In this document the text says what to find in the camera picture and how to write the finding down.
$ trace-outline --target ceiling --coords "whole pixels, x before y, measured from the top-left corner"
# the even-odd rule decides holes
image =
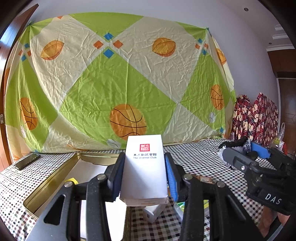
[[[245,20],[262,40],[267,51],[294,48],[276,18],[258,0],[220,1]]]

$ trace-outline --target white wall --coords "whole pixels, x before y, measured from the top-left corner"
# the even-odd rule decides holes
[[[34,22],[77,12],[122,12],[209,27],[223,50],[237,95],[262,92],[278,106],[276,78],[256,33],[219,0],[33,0]]]

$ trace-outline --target green and white bed sheet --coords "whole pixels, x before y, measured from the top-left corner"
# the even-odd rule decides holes
[[[6,69],[5,121],[15,159],[29,151],[125,148],[227,136],[234,102],[226,58],[208,29],[120,13],[29,25]]]

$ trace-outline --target white cardboard box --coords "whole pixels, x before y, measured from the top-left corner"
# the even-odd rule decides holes
[[[169,203],[161,135],[128,137],[120,199],[133,207]]]
[[[165,209],[166,204],[158,204],[153,206],[147,206],[143,208],[143,219],[149,223],[154,223],[158,216]]]

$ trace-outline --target table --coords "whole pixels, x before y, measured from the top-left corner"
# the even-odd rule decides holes
[[[164,152],[170,152],[174,162],[184,167],[185,172],[212,177],[214,181],[223,181],[246,209],[256,225],[259,224],[263,206],[245,195],[247,182],[243,173],[227,168],[219,159],[218,146],[224,139],[206,139],[199,142],[165,146]],[[101,151],[102,153],[120,153],[119,150]],[[59,166],[75,153],[41,153],[41,157],[21,171],[9,166],[0,173],[0,217],[13,236],[25,240],[35,225],[34,219],[26,211],[23,201]],[[262,167],[272,165],[261,158],[257,161]],[[177,219],[173,202],[150,224],[144,221],[142,209],[132,209],[131,241],[177,241],[181,223]],[[205,217],[204,241],[209,240],[210,218]]]

